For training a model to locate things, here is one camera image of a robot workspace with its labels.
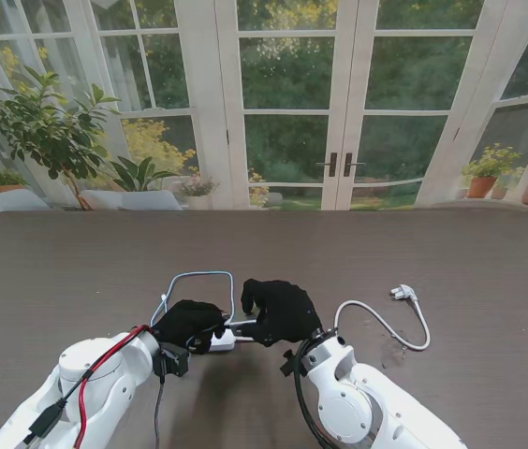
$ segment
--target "cable connector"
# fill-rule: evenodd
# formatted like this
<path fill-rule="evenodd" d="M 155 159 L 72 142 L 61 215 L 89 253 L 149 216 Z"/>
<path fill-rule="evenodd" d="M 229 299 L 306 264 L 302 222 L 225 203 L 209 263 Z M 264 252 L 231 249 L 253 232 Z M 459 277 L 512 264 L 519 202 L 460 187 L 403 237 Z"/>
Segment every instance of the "cable connector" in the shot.
<path fill-rule="evenodd" d="M 412 301 L 418 301 L 416 292 L 412 287 L 405 284 L 400 284 L 399 287 L 391 290 L 391 295 L 397 300 L 411 299 Z"/>

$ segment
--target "green grass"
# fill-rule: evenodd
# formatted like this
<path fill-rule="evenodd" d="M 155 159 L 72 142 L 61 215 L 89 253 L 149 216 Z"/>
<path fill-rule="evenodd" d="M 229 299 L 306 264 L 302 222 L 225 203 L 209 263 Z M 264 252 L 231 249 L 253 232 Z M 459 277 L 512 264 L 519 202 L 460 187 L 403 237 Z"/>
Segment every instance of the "green grass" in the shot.
<path fill-rule="evenodd" d="M 354 197 L 351 210 L 410 209 L 417 194 L 380 197 Z M 283 196 L 283 204 L 266 208 L 268 210 L 320 210 L 319 196 Z"/>

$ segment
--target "door handle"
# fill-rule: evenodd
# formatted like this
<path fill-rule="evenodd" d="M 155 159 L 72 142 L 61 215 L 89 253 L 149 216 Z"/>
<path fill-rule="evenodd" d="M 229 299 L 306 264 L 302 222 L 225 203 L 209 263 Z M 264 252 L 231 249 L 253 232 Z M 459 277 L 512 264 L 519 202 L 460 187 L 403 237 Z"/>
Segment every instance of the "door handle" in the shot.
<path fill-rule="evenodd" d="M 353 158 L 354 153 L 349 152 L 345 155 L 345 168 L 343 170 L 343 176 L 349 176 L 349 171 L 351 169 L 351 166 L 365 166 L 365 162 L 351 162 L 351 159 Z"/>
<path fill-rule="evenodd" d="M 329 177 L 334 178 L 335 170 L 337 168 L 337 153 L 330 154 L 330 162 L 316 162 L 317 166 L 329 166 Z"/>

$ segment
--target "white planter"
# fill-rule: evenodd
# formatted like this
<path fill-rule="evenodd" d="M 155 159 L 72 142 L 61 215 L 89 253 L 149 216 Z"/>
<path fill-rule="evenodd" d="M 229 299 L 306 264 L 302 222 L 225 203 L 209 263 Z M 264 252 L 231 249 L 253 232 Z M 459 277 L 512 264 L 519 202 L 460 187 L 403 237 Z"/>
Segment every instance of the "white planter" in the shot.
<path fill-rule="evenodd" d="M 210 208 L 210 196 L 188 196 L 187 206 L 189 210 L 208 210 Z"/>

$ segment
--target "wooden tabletop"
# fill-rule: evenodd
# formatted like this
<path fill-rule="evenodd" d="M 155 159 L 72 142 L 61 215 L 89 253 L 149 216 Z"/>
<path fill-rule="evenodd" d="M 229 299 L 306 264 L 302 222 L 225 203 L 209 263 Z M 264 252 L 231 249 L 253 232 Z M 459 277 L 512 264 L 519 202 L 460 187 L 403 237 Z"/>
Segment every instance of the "wooden tabletop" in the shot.
<path fill-rule="evenodd" d="M 388 296 L 411 285 L 431 347 L 404 354 L 348 309 L 340 329 L 357 360 L 470 449 L 528 449 L 528 214 L 506 210 L 0 213 L 0 427 L 68 345 L 147 323 L 170 279 L 197 269 L 231 271 L 238 302 L 249 278 L 296 283 L 327 327 L 339 304 L 360 299 L 422 342 L 413 311 Z M 183 281 L 181 298 L 228 309 L 227 279 Z M 279 371 L 291 346 L 192 357 L 185 377 L 167 378 L 162 447 L 316 447 Z M 154 447 L 157 386 L 139 388 L 109 447 Z"/>

